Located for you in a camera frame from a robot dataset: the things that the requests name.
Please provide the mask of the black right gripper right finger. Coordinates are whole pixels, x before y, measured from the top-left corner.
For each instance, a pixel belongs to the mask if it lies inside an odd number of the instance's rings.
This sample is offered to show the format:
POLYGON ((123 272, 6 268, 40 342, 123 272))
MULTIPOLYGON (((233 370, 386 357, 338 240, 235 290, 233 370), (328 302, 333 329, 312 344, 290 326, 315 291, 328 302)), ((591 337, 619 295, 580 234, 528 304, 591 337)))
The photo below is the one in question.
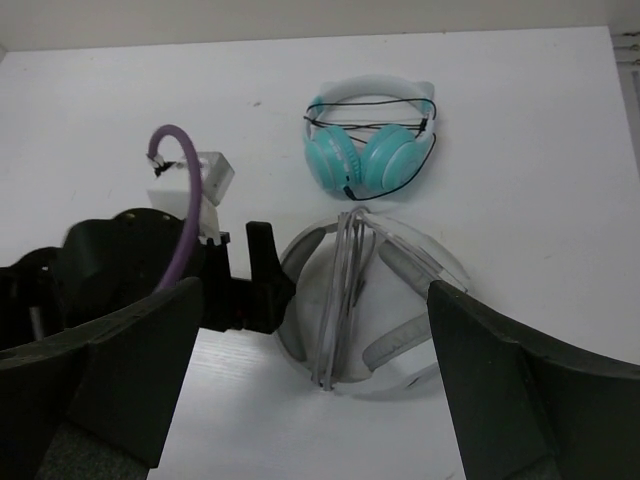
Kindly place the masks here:
POLYGON ((636 479, 639 368, 504 316, 444 281, 427 307, 469 479, 636 479))

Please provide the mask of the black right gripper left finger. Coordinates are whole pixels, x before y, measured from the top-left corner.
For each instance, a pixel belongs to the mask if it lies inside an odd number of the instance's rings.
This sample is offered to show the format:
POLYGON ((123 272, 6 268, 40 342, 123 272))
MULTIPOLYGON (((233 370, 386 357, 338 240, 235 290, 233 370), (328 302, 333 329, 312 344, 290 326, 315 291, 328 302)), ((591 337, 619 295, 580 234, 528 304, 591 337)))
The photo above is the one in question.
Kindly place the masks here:
POLYGON ((4 479, 145 479, 159 465, 203 313, 188 278, 1 353, 4 479))

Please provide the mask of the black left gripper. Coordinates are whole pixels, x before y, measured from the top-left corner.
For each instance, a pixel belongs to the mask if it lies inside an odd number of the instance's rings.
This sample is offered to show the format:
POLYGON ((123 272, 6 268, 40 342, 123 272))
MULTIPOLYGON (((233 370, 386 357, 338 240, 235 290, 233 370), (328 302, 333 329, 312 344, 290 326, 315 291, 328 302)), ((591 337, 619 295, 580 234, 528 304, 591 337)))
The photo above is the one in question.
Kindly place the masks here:
POLYGON ((199 273, 204 297, 203 328, 218 332, 249 330, 274 333, 283 323, 286 308, 295 293, 295 284, 284 273, 276 249, 272 225, 250 221, 246 224, 251 277, 231 275, 227 245, 216 246, 211 239, 204 246, 204 263, 199 273))

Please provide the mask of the grey white headphones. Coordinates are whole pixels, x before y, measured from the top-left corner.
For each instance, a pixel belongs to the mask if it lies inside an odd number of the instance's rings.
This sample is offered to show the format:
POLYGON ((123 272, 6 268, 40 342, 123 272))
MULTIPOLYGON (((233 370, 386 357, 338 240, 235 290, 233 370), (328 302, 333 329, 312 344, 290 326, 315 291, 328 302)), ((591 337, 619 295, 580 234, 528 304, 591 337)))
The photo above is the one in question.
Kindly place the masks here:
POLYGON ((429 287, 471 288, 440 242, 365 208, 303 230, 281 266, 296 288, 276 332, 283 356, 315 387, 363 400, 402 398, 437 374, 429 287))

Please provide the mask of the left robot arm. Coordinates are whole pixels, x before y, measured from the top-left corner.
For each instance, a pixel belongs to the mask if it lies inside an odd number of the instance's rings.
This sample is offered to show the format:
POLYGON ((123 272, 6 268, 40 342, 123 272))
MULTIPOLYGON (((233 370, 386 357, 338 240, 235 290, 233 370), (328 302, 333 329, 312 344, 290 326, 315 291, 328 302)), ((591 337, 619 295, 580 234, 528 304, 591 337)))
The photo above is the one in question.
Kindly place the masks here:
MULTIPOLYGON (((120 310, 150 295, 176 249, 183 223, 150 208, 72 226, 59 247, 34 250, 1 270, 1 347, 31 343, 120 310)), ((200 327, 272 334, 294 282, 277 258, 269 223, 246 225, 251 276, 232 276, 228 233, 199 240, 184 277, 202 284, 200 327)))

